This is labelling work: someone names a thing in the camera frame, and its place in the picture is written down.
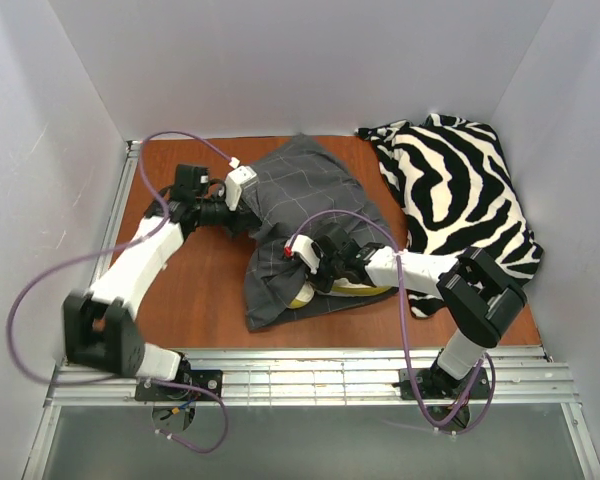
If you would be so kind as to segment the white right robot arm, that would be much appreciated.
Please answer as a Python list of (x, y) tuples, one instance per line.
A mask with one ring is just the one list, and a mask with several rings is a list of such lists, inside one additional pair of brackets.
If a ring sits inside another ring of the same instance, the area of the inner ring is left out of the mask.
[(338, 280), (346, 280), (442, 301), (456, 331), (432, 366), (418, 374), (428, 393), (441, 398), (451, 397), (465, 384), (479, 358), (500, 343), (526, 304), (522, 288), (477, 247), (457, 256), (396, 251), (374, 242), (360, 245), (332, 224), (294, 251), (320, 291), (328, 292)]

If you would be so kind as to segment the cream yellow-edged pillow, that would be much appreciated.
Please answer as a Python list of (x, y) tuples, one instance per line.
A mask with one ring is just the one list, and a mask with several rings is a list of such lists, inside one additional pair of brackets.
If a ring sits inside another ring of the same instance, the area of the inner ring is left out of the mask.
[(334, 282), (331, 289), (327, 292), (318, 290), (309, 281), (305, 281), (299, 292), (287, 305), (288, 309), (299, 309), (308, 305), (316, 294), (332, 297), (375, 297), (383, 295), (392, 290), (392, 287), (375, 287), (364, 284), (353, 284), (346, 279), (339, 279)]

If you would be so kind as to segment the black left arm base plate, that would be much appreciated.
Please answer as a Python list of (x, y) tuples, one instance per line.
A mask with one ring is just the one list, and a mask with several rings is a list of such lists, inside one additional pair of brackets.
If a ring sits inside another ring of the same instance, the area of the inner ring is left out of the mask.
[[(186, 369), (179, 373), (175, 383), (194, 386), (210, 391), (220, 397), (222, 395), (223, 371), (217, 369)], [(210, 401), (207, 395), (197, 391), (174, 388), (156, 383), (153, 380), (141, 380), (136, 386), (134, 400), (138, 402), (186, 402), (189, 400)]]

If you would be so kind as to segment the grey checked pillowcase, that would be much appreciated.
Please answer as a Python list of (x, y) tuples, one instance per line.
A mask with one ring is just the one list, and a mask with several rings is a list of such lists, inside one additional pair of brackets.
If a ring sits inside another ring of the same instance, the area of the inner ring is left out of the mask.
[(292, 137), (251, 168), (257, 181), (243, 191), (241, 200), (261, 225), (249, 231), (256, 242), (244, 280), (249, 331), (370, 305), (397, 293), (393, 288), (362, 297), (316, 294), (307, 305), (291, 309), (305, 285), (306, 265), (286, 259), (283, 250), (307, 218), (339, 209), (365, 216), (385, 231), (389, 225), (345, 164), (309, 136)]

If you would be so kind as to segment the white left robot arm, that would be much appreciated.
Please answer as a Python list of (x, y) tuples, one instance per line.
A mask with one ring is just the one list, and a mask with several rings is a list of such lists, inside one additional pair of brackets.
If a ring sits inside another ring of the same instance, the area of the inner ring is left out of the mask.
[(117, 260), (85, 292), (65, 299), (67, 360), (118, 377), (167, 382), (169, 390), (185, 395), (193, 382), (189, 362), (179, 352), (146, 342), (136, 316), (156, 277), (196, 229), (222, 226), (238, 233), (258, 226), (241, 201), (256, 180), (249, 166), (213, 179), (206, 167), (178, 165), (173, 183), (158, 191)]

